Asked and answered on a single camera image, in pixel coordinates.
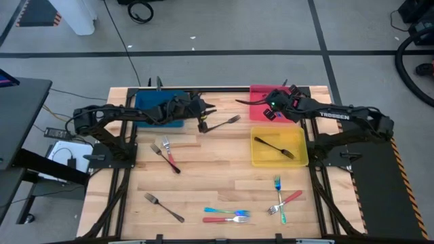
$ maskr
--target utensil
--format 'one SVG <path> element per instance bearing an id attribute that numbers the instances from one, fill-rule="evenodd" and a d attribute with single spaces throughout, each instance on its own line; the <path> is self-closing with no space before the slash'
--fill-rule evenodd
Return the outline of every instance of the utensil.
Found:
<path id="1" fill-rule="evenodd" d="M 164 207 L 160 202 L 158 202 L 158 199 L 156 197 L 154 197 L 153 195 L 146 193 L 144 195 L 144 198 L 148 199 L 151 203 L 153 204 L 158 204 L 160 206 L 162 206 L 164 209 L 166 209 L 170 214 L 172 214 L 179 222 L 184 223 L 184 218 L 179 216 L 178 214 L 170 211 L 168 208 Z"/>
<path id="2" fill-rule="evenodd" d="M 283 202 L 281 202 L 279 205 L 274 205 L 271 206 L 268 210 L 268 213 L 271 214 L 275 214 L 277 211 L 279 211 L 279 207 L 281 205 L 285 205 L 286 203 L 289 203 L 290 201 L 296 199 L 298 196 L 300 196 L 303 192 L 301 190 L 297 190 L 296 192 L 294 192 L 292 195 L 290 195 L 287 199 L 283 200 Z"/>
<path id="3" fill-rule="evenodd" d="M 217 222 L 230 222 L 234 221 L 236 223 L 244 223 L 249 220 L 246 216 L 237 216 L 234 218 L 215 218 L 215 217 L 204 217 L 202 222 L 204 223 L 217 223 Z"/>
<path id="4" fill-rule="evenodd" d="M 235 115 L 234 117 L 228 119 L 228 121 L 223 122 L 223 123 L 221 123 L 220 125 L 216 125 L 216 126 L 213 126 L 213 127 L 211 127 L 211 128 L 208 128 L 208 129 L 206 130 L 206 132 L 212 131 L 213 129 L 216 129 L 217 127 L 220 127 L 221 125 L 224 125 L 224 124 L 227 124 L 227 123 L 235 123 L 235 122 L 237 122 L 240 118 L 241 118 L 241 116 L 239 116 L 239 115 Z"/>
<path id="5" fill-rule="evenodd" d="M 213 209 L 211 207 L 206 207 L 203 210 L 205 212 L 208 212 L 208 213 L 225 213 L 225 214 L 235 214 L 236 216 L 247 216 L 247 217 L 250 217 L 250 211 L 247 211 L 247 210 L 227 211 L 227 210 Z"/>
<path id="6" fill-rule="evenodd" d="M 280 188 L 281 188 L 281 184 L 280 184 L 280 175 L 276 175 L 274 177 L 274 187 L 277 190 L 277 194 L 279 195 L 279 205 L 282 202 L 282 196 L 280 195 Z M 282 224 L 286 224 L 286 217 L 285 217 L 285 212 L 283 210 L 283 205 L 280 205 L 280 217 L 281 217 L 281 221 Z"/>
<path id="7" fill-rule="evenodd" d="M 260 143 L 263 143 L 263 144 L 269 145 L 269 146 L 271 146 L 272 148 L 274 148 L 274 149 L 276 149 L 276 150 L 279 150 L 283 155 L 289 157 L 290 159 L 294 159 L 294 155 L 293 155 L 290 151 L 288 151 L 288 150 L 286 150 L 286 149 L 278 149 L 277 147 L 275 147 L 275 146 L 273 146 L 273 145 L 270 145 L 270 144 L 266 143 L 263 139 L 261 139 L 261 138 L 259 138 L 259 137 L 257 137 L 257 136 L 255 136 L 254 139 L 255 139 L 255 141 L 257 141 L 257 142 L 260 142 Z"/>
<path id="8" fill-rule="evenodd" d="M 163 153 L 161 152 L 160 148 L 158 148 L 157 145 L 152 143 L 151 148 L 152 150 L 154 150 L 155 153 L 157 153 L 159 156 L 162 156 L 170 164 L 170 166 L 175 171 L 175 173 L 177 174 L 181 173 L 181 171 L 175 165 L 173 165 L 170 161 L 168 161 L 168 159 L 166 159 L 166 157 L 163 156 Z"/>
<path id="9" fill-rule="evenodd" d="M 170 152 L 170 143 L 167 136 L 163 136 L 163 146 L 165 147 L 165 150 L 167 151 L 167 156 L 169 157 L 169 161 L 172 165 L 175 165 L 175 160 Z"/>

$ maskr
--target blue container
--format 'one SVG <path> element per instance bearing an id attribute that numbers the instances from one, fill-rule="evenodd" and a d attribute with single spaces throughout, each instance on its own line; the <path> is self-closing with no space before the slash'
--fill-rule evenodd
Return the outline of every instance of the blue container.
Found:
<path id="1" fill-rule="evenodd" d="M 139 109 L 150 109 L 156 105 L 159 105 L 163 102 L 171 100 L 174 95 L 185 95 L 184 91 L 177 90 L 164 90 L 164 91 L 140 91 L 136 94 L 136 104 L 135 108 Z M 171 123 L 167 123 L 165 125 L 149 125 L 146 122 L 136 122 L 138 127 L 171 127 L 171 128 L 179 128 L 184 126 L 184 121 L 173 121 Z"/>

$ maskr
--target pink container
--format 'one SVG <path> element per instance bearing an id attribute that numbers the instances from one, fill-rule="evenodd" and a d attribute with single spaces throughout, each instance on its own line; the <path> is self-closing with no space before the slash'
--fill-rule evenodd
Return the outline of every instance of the pink container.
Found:
<path id="1" fill-rule="evenodd" d="M 289 87 L 283 87 L 281 85 L 251 85 L 250 102 L 255 102 L 266 98 L 266 96 L 274 89 L 284 90 L 288 93 L 290 92 Z M 264 111 L 267 108 L 270 108 L 267 104 L 250 106 L 250 119 L 253 121 L 293 123 L 293 121 L 286 119 L 281 113 L 276 113 L 277 117 L 273 121 L 270 121 L 264 115 Z"/>

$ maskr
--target fork with green handle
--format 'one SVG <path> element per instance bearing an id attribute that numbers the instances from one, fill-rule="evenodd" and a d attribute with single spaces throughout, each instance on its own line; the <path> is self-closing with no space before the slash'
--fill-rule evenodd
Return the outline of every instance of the fork with green handle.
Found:
<path id="1" fill-rule="evenodd" d="M 280 188 L 281 188 L 280 175 L 274 177 L 274 187 L 276 188 L 277 194 L 279 195 L 279 204 L 280 204 L 282 202 L 282 197 L 280 195 Z M 283 205 L 280 205 L 280 216 L 281 216 L 282 224 L 286 224 L 286 217 L 285 217 L 285 212 L 283 211 Z"/>
<path id="2" fill-rule="evenodd" d="M 235 214 L 236 216 L 247 216 L 247 217 L 250 216 L 250 212 L 247 210 L 227 211 L 227 210 L 213 209 L 211 207 L 206 207 L 203 210 L 208 213 L 225 213 L 225 214 Z"/>

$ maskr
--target black mat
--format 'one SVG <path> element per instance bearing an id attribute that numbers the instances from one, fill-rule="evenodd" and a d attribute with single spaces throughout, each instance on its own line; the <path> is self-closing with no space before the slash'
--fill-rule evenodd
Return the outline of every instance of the black mat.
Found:
<path id="1" fill-rule="evenodd" d="M 58 26 L 61 18 L 48 0 L 28 0 L 22 8 L 16 26 Z"/>

